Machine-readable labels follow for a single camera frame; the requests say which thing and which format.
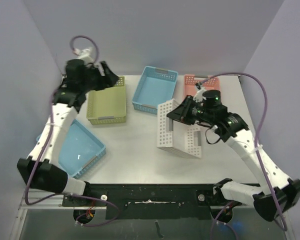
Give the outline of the green plastic basket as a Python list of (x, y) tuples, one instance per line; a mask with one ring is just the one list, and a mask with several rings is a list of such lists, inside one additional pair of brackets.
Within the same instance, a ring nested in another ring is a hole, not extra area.
[(124, 123), (126, 116), (127, 99), (124, 76), (120, 76), (113, 87), (88, 93), (86, 118), (92, 125)]

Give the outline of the white plastic basket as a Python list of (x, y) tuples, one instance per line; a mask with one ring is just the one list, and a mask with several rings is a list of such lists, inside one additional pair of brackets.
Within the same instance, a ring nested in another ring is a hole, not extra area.
[(185, 125), (167, 117), (179, 106), (173, 98), (157, 107), (157, 148), (181, 158), (202, 157), (202, 132), (197, 125)]

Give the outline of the pink plastic basket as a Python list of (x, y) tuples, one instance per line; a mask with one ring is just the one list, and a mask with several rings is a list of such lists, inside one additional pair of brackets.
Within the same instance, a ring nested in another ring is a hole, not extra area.
[(206, 90), (220, 90), (220, 80), (218, 77), (208, 79), (209, 76), (185, 74), (183, 77), (183, 97), (187, 95), (194, 96), (198, 88), (196, 84), (202, 84), (202, 87)]

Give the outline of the blue basket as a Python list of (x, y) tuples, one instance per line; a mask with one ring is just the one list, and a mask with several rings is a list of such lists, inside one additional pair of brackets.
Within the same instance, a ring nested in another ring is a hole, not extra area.
[(105, 155), (106, 145), (75, 119), (61, 147), (58, 165), (69, 176), (79, 179)]
[(178, 75), (174, 70), (146, 66), (132, 98), (133, 108), (156, 115), (158, 105), (172, 99)]

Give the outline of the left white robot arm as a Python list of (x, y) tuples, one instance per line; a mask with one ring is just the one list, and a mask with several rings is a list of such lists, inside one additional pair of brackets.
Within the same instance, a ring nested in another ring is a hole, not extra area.
[(17, 169), (26, 184), (26, 193), (37, 189), (74, 195), (74, 200), (82, 206), (90, 203), (92, 193), (86, 189), (86, 182), (69, 176), (61, 169), (59, 156), (87, 93), (114, 87), (118, 80), (106, 61), (101, 61), (99, 66), (82, 59), (66, 62), (65, 77), (51, 96), (50, 114), (39, 141), (26, 158), (17, 162)]

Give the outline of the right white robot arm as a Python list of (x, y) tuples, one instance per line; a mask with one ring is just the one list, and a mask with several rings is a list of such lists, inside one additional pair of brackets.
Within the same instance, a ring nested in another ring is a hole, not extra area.
[(255, 140), (252, 131), (237, 113), (228, 111), (218, 90), (187, 95), (183, 102), (167, 113), (169, 119), (208, 127), (246, 164), (259, 186), (225, 178), (213, 186), (213, 200), (220, 205), (235, 201), (253, 206), (268, 222), (293, 207), (300, 199), (300, 180), (284, 173)]

